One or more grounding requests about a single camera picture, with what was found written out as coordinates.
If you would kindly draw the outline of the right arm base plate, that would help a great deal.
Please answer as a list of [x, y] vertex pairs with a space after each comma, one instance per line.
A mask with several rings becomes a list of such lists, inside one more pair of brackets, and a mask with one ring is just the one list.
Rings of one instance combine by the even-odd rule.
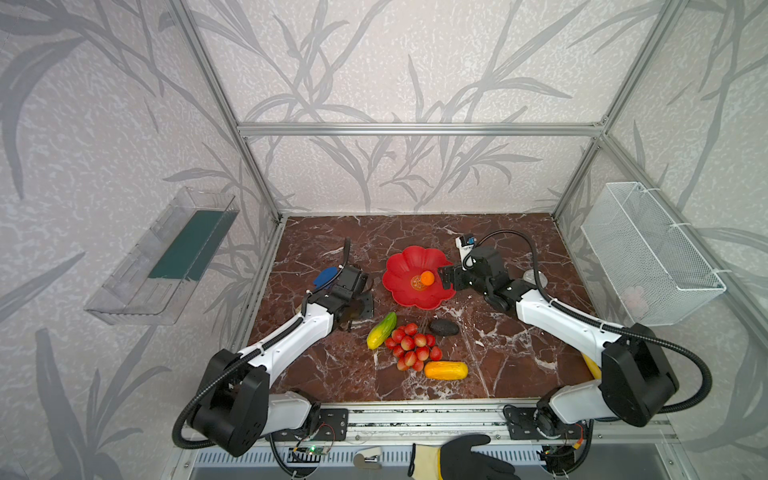
[[584, 439], [582, 424], [565, 424], [534, 407], [507, 404], [503, 407], [502, 414], [512, 440], [577, 443]]

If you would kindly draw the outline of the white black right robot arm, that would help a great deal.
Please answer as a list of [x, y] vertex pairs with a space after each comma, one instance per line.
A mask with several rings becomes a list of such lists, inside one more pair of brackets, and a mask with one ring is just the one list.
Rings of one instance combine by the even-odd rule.
[[616, 418], [643, 427], [677, 393], [679, 382], [662, 346], [644, 327], [624, 328], [573, 309], [549, 296], [538, 263], [531, 282], [511, 278], [491, 247], [463, 247], [461, 263], [438, 269], [444, 287], [472, 289], [494, 310], [545, 331], [592, 360], [601, 376], [555, 388], [537, 403], [538, 428]]

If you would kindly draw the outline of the red fake grape bunch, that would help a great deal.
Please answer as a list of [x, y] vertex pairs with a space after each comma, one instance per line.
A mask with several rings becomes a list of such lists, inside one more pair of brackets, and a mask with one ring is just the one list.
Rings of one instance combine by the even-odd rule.
[[440, 329], [430, 325], [424, 331], [415, 323], [396, 327], [384, 340], [384, 346], [396, 360], [398, 371], [423, 371], [429, 362], [444, 359], [443, 351], [437, 345], [442, 335]]

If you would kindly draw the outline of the red flower-shaped fruit bowl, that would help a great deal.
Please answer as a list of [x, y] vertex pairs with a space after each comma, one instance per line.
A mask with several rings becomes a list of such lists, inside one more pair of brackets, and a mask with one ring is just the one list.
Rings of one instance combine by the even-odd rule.
[[[450, 266], [452, 263], [441, 250], [409, 246], [387, 260], [382, 284], [401, 306], [435, 310], [456, 294], [452, 287], [443, 286], [438, 275], [441, 267]], [[419, 282], [419, 275], [426, 270], [435, 275], [435, 283], [429, 287]]]

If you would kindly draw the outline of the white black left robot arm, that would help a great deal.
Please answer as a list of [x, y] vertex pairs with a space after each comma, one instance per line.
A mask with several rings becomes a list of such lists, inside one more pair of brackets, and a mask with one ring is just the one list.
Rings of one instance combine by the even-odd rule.
[[264, 339], [238, 351], [220, 350], [208, 362], [197, 393], [172, 427], [182, 449], [218, 446], [238, 457], [261, 438], [319, 428], [320, 403], [298, 391], [272, 394], [278, 376], [338, 324], [365, 310], [369, 275], [347, 265], [307, 292], [298, 312]]

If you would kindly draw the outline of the dark fake avocado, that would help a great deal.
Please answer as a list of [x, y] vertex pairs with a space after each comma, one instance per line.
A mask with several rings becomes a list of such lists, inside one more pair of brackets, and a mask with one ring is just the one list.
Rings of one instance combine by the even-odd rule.
[[460, 333], [460, 327], [457, 323], [443, 318], [433, 319], [428, 328], [433, 335], [441, 337], [455, 336]]

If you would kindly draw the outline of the black and yellow gloved hand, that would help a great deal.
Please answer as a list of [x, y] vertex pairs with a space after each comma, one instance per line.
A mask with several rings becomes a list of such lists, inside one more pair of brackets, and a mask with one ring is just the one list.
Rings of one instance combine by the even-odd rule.
[[472, 450], [490, 442], [486, 434], [468, 434], [439, 447], [414, 443], [407, 474], [416, 480], [519, 480], [513, 465]]

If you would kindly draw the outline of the small fake orange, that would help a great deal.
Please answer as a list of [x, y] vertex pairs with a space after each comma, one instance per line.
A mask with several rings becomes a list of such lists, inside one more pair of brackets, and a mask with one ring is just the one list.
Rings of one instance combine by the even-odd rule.
[[432, 271], [426, 270], [419, 275], [419, 282], [424, 287], [429, 287], [435, 283], [435, 275]]

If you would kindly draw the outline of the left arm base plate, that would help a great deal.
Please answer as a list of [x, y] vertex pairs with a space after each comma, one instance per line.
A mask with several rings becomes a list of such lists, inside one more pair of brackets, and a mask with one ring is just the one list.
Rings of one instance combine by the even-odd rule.
[[321, 408], [298, 429], [274, 432], [278, 442], [297, 442], [307, 438], [313, 441], [336, 442], [346, 439], [350, 411], [346, 408]]

